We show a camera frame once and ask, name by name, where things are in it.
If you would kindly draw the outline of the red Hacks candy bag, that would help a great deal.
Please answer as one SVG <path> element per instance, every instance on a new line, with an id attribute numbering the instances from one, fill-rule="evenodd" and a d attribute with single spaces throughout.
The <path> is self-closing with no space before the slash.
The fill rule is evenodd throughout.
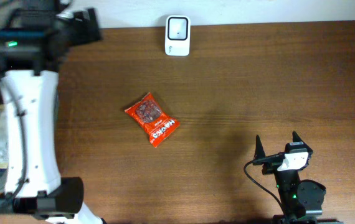
<path id="1" fill-rule="evenodd" d="M 148 134 L 149 142 L 158 147 L 180 125 L 180 122 L 167 115 L 153 95 L 147 93 L 139 102 L 125 110 Z"/>

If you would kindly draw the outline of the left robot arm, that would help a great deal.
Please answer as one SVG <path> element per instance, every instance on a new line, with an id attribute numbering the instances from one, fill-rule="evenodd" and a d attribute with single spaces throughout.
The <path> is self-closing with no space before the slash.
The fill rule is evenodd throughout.
<path id="1" fill-rule="evenodd" d="M 63 16 L 68 4 L 24 1 L 0 29 L 0 92 L 6 110 L 8 168 L 0 214 L 49 223 L 97 223 L 79 177 L 62 177 L 55 155 L 59 69 L 69 48 L 101 39 L 89 7 Z"/>

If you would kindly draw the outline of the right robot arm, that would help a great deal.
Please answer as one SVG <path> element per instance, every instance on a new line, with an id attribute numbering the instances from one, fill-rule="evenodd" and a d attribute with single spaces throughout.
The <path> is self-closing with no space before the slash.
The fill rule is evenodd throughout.
<path id="1" fill-rule="evenodd" d="M 278 197 L 275 199 L 283 212 L 274 215 L 272 223 L 339 223 L 338 220 L 319 220 L 326 187 L 313 180 L 301 180 L 299 172 L 308 167 L 313 150 L 292 132 L 292 142 L 285 150 L 274 155 L 266 155 L 259 136 L 256 137 L 255 154 L 249 163 L 262 166 L 263 175 L 273 175 Z"/>

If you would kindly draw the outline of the white barcode scanner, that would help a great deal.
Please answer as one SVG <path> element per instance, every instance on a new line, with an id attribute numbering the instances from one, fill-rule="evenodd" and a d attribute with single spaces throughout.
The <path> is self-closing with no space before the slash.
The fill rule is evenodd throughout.
<path id="1" fill-rule="evenodd" d="M 191 20 L 187 16 L 170 15 L 165 23 L 165 53 L 185 57 L 190 53 Z"/>

